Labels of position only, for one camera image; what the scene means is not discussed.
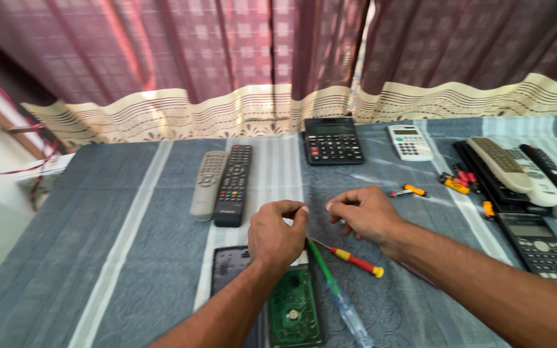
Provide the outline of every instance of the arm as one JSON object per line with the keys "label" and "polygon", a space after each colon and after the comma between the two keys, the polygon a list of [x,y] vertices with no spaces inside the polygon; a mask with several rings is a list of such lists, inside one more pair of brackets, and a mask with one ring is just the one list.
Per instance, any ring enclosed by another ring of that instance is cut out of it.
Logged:
{"label": "arm", "polygon": [[[283,217],[292,218],[293,226]],[[242,347],[270,292],[300,256],[307,219],[308,208],[302,202],[263,205],[251,217],[248,230],[251,264],[150,347]]]}
{"label": "arm", "polygon": [[421,272],[514,347],[557,347],[557,283],[401,218],[376,187],[330,200],[330,222]]}

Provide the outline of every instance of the cream curtain trim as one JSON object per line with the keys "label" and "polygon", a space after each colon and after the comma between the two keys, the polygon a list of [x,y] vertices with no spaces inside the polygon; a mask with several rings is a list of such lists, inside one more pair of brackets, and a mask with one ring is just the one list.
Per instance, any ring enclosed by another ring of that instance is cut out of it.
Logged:
{"label": "cream curtain trim", "polygon": [[418,118],[557,115],[557,82],[529,74],[522,82],[480,90],[458,82],[420,88],[387,82],[379,95],[357,91],[355,121]]}
{"label": "cream curtain trim", "polygon": [[250,85],[190,104],[184,89],[128,95],[111,105],[56,103],[23,107],[72,147],[91,142],[139,142],[261,136],[303,129],[311,117],[343,115],[350,89],[333,86],[291,99],[291,85]]}

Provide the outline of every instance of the hand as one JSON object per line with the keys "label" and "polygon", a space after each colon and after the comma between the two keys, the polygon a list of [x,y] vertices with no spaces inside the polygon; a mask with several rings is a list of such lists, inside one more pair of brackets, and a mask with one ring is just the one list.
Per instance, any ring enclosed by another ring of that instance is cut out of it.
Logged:
{"label": "hand", "polygon": [[341,218],[345,221],[345,236],[353,230],[356,239],[364,237],[374,241],[384,254],[394,258],[392,242],[408,222],[399,216],[378,187],[368,186],[343,192],[326,203],[326,210],[330,212],[330,223],[335,224]]}
{"label": "hand", "polygon": [[[293,219],[289,226],[283,218]],[[251,216],[248,249],[253,261],[287,268],[302,254],[309,208],[302,202],[277,201],[264,204]]]}

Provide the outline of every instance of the green screwdriver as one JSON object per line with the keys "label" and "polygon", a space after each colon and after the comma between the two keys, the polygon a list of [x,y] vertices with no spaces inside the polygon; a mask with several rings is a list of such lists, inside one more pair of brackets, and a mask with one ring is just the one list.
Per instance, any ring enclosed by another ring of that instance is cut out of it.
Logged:
{"label": "green screwdriver", "polygon": [[322,259],[315,242],[309,238],[306,240],[309,242],[309,248],[313,253],[313,257],[315,257],[315,260],[317,260],[322,272],[326,276],[326,286],[330,289],[330,292],[332,292],[334,304],[337,306],[338,312],[341,314],[341,318],[343,318],[347,328],[350,329],[350,332],[356,339],[356,343],[358,343],[360,348],[371,348],[373,346],[373,340],[367,333],[365,326],[360,320],[358,313],[356,313],[356,309],[350,302],[349,297],[338,285],[336,278],[332,276],[332,273],[330,273],[330,270],[324,262],[324,259]]}

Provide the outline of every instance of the red and yellow screwdriver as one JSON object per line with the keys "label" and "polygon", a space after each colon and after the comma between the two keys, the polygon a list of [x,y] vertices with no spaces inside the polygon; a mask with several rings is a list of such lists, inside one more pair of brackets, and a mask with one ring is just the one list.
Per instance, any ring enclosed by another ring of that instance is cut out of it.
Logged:
{"label": "red and yellow screwdriver", "polygon": [[375,275],[375,277],[377,277],[377,278],[381,278],[382,275],[384,274],[384,269],[382,267],[376,267],[374,265],[371,265],[370,263],[366,262],[365,260],[359,259],[359,258],[353,256],[351,253],[348,253],[347,251],[345,251],[343,249],[330,248],[329,246],[327,246],[326,244],[323,244],[322,242],[316,240],[315,238],[311,238],[311,237],[308,237],[308,238],[310,240],[316,242],[317,244],[321,245],[322,247],[330,250],[331,253],[335,254],[337,257],[343,259],[344,261],[347,261],[349,263],[353,263],[354,265],[360,267],[361,269],[364,269],[368,273],[373,273]]}

